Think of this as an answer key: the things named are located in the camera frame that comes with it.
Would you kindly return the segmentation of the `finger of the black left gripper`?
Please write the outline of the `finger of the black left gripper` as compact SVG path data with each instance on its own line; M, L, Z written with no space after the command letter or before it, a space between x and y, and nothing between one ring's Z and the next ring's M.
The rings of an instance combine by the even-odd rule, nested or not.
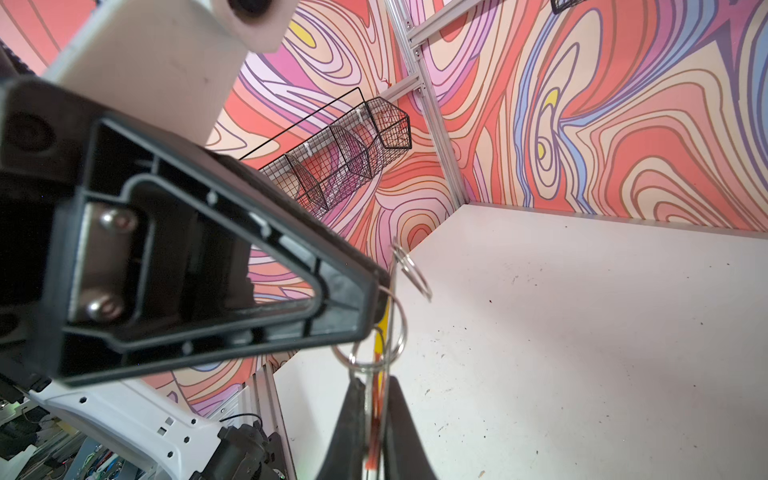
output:
M1 84L1 351L69 385L366 338L389 274L261 173Z

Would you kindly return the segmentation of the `key with red tag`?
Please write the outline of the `key with red tag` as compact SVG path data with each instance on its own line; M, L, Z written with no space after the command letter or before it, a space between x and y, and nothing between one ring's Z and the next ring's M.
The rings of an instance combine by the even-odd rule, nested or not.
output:
M372 377L372 411L368 453L365 463L366 479L379 478L385 383L386 381L384 380L383 373L377 373Z

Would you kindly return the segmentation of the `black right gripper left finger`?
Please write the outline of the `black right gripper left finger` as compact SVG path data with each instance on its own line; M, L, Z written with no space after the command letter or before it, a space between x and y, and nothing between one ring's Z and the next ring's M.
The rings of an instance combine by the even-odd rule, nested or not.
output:
M352 379L317 480L360 480L366 452L365 385Z

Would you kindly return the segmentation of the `grey keyring with yellow grip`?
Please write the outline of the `grey keyring with yellow grip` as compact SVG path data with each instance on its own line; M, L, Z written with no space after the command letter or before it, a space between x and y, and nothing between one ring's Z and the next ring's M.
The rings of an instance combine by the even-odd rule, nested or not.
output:
M385 424L387 420L387 402L389 392L389 376L391 365L402 355L408 338L408 320L404 313L401 302L395 295L395 276L398 272L411 282L416 290L426 300L432 299L433 293L429 283L423 276L417 264L412 260L409 251L402 246L397 239L391 241L392 264L389 266L390 285L380 289L385 296L385 310L381 319L373 326L373 356L369 362L359 359L360 342L352 344L351 350L347 353L342 352L339 346L334 345L332 351L339 362L344 365L349 372L349 377L363 378L365 385L365 431L367 435L366 452L363 463L363 475L366 479L365 463L368 453L370 422L372 411L372 377L377 373L384 374L385 395L384 395L384 415L382 420L382 443L381 458L379 464L379 478L384 477L384 454L383 443L385 434Z

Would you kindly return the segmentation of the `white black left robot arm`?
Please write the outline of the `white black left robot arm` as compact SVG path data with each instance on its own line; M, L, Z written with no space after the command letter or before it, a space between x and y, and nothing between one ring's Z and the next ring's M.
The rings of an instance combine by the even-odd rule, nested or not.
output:
M145 377L365 338L389 274L260 172L32 76L1 83L1 375L173 479L253 430Z

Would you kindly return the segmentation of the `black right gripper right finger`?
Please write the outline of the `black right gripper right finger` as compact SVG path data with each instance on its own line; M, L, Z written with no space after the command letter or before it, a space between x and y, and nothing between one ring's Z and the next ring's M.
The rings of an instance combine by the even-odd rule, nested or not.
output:
M386 480L437 480L411 417L398 379L389 377L383 443Z

